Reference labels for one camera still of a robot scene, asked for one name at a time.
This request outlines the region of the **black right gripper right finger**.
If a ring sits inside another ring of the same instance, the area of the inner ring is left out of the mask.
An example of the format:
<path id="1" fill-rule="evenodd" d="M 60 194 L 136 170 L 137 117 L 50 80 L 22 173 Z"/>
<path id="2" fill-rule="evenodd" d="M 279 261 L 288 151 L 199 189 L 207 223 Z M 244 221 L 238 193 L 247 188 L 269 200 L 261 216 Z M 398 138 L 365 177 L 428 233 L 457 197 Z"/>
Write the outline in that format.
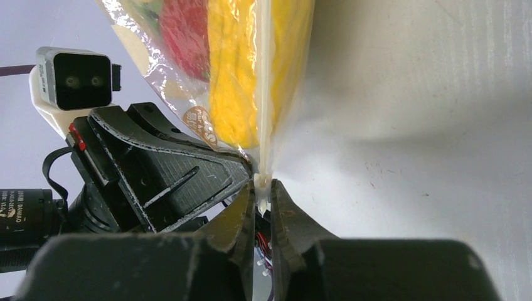
<path id="1" fill-rule="evenodd" d="M 272 182 L 276 300 L 499 300 L 482 260 L 465 243 L 343 239 Z"/>

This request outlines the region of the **yellow fake corn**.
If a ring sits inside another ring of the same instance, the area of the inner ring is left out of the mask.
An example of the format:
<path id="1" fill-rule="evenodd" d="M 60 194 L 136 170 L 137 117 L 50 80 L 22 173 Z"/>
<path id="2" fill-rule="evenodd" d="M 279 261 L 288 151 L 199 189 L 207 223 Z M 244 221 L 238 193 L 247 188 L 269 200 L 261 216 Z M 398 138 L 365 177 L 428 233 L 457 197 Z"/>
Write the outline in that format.
<path id="1" fill-rule="evenodd" d="M 218 138 L 258 146 L 255 105 L 256 1 L 208 1 L 210 117 Z M 306 67 L 314 1 L 272 1 L 272 125 L 292 104 Z"/>

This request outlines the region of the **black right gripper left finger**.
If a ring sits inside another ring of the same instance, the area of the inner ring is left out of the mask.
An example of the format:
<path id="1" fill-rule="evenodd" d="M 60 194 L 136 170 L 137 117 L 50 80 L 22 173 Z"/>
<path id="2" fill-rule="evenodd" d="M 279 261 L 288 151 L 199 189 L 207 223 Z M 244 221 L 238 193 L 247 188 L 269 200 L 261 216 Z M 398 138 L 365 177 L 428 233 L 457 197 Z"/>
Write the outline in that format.
<path id="1" fill-rule="evenodd" d="M 47 242 L 18 300 L 251 300 L 251 182 L 208 224 L 165 234 L 70 234 Z"/>

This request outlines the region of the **clear zip top bag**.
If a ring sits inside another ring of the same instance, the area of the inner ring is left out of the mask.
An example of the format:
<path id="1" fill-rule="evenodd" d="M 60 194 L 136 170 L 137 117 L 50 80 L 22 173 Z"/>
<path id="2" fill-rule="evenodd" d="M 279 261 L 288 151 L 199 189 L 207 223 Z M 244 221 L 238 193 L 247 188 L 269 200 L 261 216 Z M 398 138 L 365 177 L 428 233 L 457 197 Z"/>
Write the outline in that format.
<path id="1" fill-rule="evenodd" d="M 260 214 L 302 98 L 314 1 L 99 1 L 137 69 L 186 126 L 253 166 Z"/>

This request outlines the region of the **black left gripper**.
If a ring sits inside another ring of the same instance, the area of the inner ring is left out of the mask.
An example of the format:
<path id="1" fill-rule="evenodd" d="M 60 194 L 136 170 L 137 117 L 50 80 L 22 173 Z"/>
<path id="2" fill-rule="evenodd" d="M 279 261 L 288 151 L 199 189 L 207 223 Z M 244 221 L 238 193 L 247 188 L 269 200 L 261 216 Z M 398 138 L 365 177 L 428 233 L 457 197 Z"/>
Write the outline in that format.
<path id="1" fill-rule="evenodd" d="M 183 133 L 151 102 L 95 108 L 68 124 L 65 142 L 42 171 L 75 232 L 170 232 L 233 196 L 252 175 L 240 154 Z M 74 196 L 50 175 L 64 155 L 83 179 Z"/>

